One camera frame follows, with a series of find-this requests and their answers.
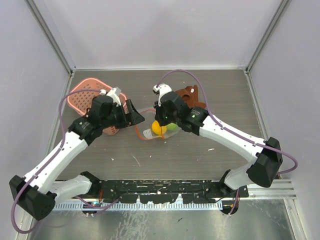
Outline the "clear zip top bag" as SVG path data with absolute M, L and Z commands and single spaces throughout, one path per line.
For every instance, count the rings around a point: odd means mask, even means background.
M 156 110 L 153 108 L 139 109 L 138 112 L 144 117 L 144 121 L 135 126 L 137 136 L 144 140 L 168 139 L 180 131 L 175 123 L 169 123 L 166 126 L 160 126 L 155 120 Z

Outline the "light green apple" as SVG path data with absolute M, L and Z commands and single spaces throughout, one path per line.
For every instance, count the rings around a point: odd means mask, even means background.
M 167 131 L 174 131 L 177 128 L 175 123 L 170 123 L 166 126 Z

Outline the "orange yellow fruit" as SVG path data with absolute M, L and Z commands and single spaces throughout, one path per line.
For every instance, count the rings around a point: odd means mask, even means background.
M 154 134 L 161 136 L 167 132 L 167 127 L 166 126 L 160 126 L 159 122 L 155 120 L 151 124 L 151 130 Z

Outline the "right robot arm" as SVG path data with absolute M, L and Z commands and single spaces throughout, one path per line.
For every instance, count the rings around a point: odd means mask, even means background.
M 283 162 L 279 153 L 280 143 L 275 138 L 263 140 L 248 135 L 248 141 L 238 137 L 242 132 L 236 128 L 228 131 L 229 125 L 216 123 L 209 112 L 199 106 L 188 107 L 175 92 L 170 91 L 155 103 L 155 120 L 161 126 L 176 124 L 183 131 L 214 140 L 236 152 L 247 160 L 247 164 L 227 170 L 218 183 L 218 190 L 225 197 L 231 197 L 237 189 L 256 184 L 269 188 Z

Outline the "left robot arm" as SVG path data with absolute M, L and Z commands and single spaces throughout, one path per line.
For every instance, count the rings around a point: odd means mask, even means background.
M 97 197 L 101 190 L 100 179 L 87 171 L 59 184 L 55 180 L 79 153 L 102 135 L 104 129 L 123 129 L 144 122 L 131 100 L 126 100 L 126 106 L 127 110 L 110 96 L 94 97 L 91 107 L 73 121 L 60 144 L 37 167 L 24 177 L 15 175 L 10 180 L 10 190 L 18 206 L 40 221 L 60 202 L 79 195 Z

